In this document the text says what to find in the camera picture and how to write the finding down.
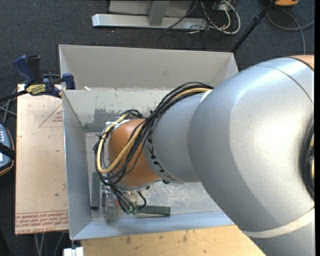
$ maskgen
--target cable bundle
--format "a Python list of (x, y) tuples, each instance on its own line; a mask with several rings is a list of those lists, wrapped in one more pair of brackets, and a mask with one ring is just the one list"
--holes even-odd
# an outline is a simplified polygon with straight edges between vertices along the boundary
[[(143, 147), (147, 141), (147, 137), (150, 135), (152, 131), (152, 127), (154, 126), (156, 120), (160, 118), (171, 106), (173, 106), (177, 102), (187, 97), (190, 97), (199, 93), (204, 93), (212, 89), (213, 89), (212, 86), (202, 82), (192, 81), (192, 82), (184, 83), (183, 85), (169, 92), (161, 100), (161, 102), (155, 108), (155, 110), (150, 112), (150, 115), (147, 118), (143, 117), (143, 115), (138, 110), (129, 109), (123, 112), (120, 117), (117, 117), (114, 122), (109, 122), (108, 125), (103, 129), (101, 136), (99, 137), (99, 141), (93, 147), (93, 150), (95, 153), (95, 160), (96, 160), (95, 161), (96, 171), (99, 174), (101, 181), (105, 185), (110, 186), (112, 192), (117, 197), (121, 208), (126, 213), (128, 213), (129, 211), (128, 209), (132, 208), (130, 212), (134, 214), (136, 211), (136, 208), (134, 204), (130, 202), (123, 195), (123, 193), (116, 187), (116, 185), (122, 180), (122, 178), (126, 174), (128, 174), (134, 168), (136, 161), (143, 150)], [(105, 145), (106, 139), (108, 138), (110, 133), (114, 131), (115, 127), (119, 123), (123, 122), (125, 119), (130, 119), (130, 118), (144, 118), (144, 120), (133, 130), (128, 142), (126, 143), (125, 147), (120, 152), (120, 154), (117, 156), (117, 158), (111, 164), (109, 164), (108, 167), (106, 167), (105, 161), (104, 161), (104, 145)], [(135, 163), (133, 164), (130, 170), (127, 170), (129, 162), (133, 158), (134, 154), (137, 152), (138, 147), (141, 143), (142, 143), (142, 147), (140, 152), (138, 153), (138, 157), (136, 158)], [(116, 173), (113, 173), (115, 168), (118, 167), (120, 161), (123, 159), (126, 152), (128, 152), (128, 155), (124, 161), (123, 166), (121, 166), (120, 170), (118, 170)], [(144, 205), (146, 205), (146, 201), (142, 196), (142, 194), (139, 193), (139, 195), (145, 202)]]

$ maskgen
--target cardboard sheet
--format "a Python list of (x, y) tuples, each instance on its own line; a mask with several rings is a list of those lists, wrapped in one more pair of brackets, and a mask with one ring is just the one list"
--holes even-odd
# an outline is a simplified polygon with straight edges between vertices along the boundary
[(15, 234), (69, 228), (62, 100), (17, 98)]

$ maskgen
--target power cord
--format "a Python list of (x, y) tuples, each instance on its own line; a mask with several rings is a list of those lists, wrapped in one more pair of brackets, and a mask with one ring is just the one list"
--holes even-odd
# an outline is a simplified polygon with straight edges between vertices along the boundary
[(266, 14), (266, 17), (267, 17), (268, 21), (278, 29), (289, 31), (289, 32), (300, 32), (301, 38), (302, 38), (302, 45), (303, 45), (302, 46), (303, 47), (302, 52), (303, 52), (303, 55), (305, 55), (306, 54), (306, 40), (305, 40), (305, 36), (304, 36), (303, 30), (306, 30), (306, 29), (312, 27), (315, 24), (315, 21), (312, 21), (311, 23), (309, 23), (307, 25), (300, 26), (300, 24), (297, 22), (295, 17), (293, 17), (290, 13), (288, 13), (287, 11), (282, 10), (282, 9), (280, 9), (280, 11), (285, 13), (285, 14), (287, 14), (294, 21), (294, 23), (296, 24), (297, 27), (283, 27), (283, 26), (280, 26), (280, 25), (276, 24), (274, 21), (272, 21), (270, 19), (269, 13)]

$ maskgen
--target black pole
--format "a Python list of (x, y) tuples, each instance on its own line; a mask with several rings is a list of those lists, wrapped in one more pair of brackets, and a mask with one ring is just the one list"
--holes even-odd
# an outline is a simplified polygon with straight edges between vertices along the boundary
[(266, 16), (266, 14), (269, 12), (269, 10), (274, 6), (275, 2), (277, 0), (272, 0), (268, 4), (268, 6), (256, 17), (254, 17), (253, 21), (249, 25), (249, 27), (246, 29), (244, 34), (241, 36), (239, 41), (235, 44), (235, 46), (232, 48), (231, 52), (236, 53), (238, 48), (242, 45), (242, 43), (247, 39), (247, 37), (251, 34), (251, 32), (255, 29), (255, 27), (261, 22), (261, 20)]
[(0, 256), (9, 256), (10, 250), (0, 229)]

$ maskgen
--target clamp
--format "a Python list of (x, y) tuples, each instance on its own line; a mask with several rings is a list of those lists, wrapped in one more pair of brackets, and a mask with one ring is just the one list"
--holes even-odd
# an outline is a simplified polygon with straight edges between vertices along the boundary
[(32, 96), (48, 95), (61, 98), (62, 92), (53, 82), (65, 82), (65, 86), (62, 87), (62, 89), (74, 90), (76, 88), (74, 77), (70, 73), (64, 73), (62, 78), (55, 81), (44, 78), (40, 73), (40, 60), (40, 55), (30, 57), (22, 55), (14, 61), (14, 69), (21, 77), (26, 79), (26, 82), (24, 83), (24, 90), (3, 97), (0, 99), (0, 102), (24, 94), (30, 94)]

